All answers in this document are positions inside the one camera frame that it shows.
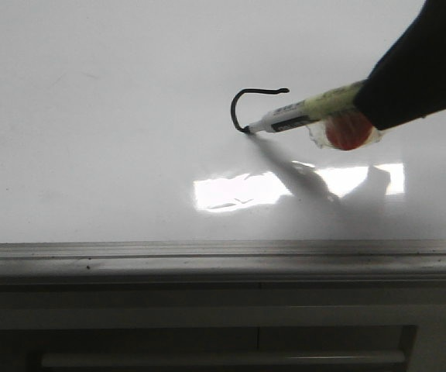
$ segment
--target white surface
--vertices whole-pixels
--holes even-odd
[[[0,243],[446,239],[446,112],[348,153],[229,115],[364,78],[421,5],[0,2]]]

